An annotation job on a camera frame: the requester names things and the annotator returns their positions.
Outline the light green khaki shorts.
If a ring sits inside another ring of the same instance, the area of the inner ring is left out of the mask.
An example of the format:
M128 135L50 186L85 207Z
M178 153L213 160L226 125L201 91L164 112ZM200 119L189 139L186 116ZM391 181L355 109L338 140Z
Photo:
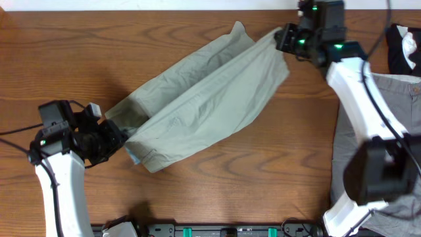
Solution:
M236 22L109 109L133 162L157 172L251 124L289 75L274 36Z

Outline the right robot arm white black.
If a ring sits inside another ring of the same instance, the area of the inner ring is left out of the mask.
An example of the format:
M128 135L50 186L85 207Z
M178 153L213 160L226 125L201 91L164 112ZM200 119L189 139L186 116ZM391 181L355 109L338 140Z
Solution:
M276 48L319 68L353 126L357 152L343 172L345 191L308 236L351 236L420 177L420 136L395 118L372 77L369 54L346 38L342 1L304 0L299 23L276 32Z

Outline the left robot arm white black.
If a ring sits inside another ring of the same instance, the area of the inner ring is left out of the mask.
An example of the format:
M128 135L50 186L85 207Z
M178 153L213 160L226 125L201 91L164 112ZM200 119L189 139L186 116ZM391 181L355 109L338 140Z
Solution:
M74 112L72 102L39 106L43 128L30 144L28 159L43 192L47 236L139 236L126 217L101 227L91 225L84 192L89 167L104 163L128 139L94 103Z

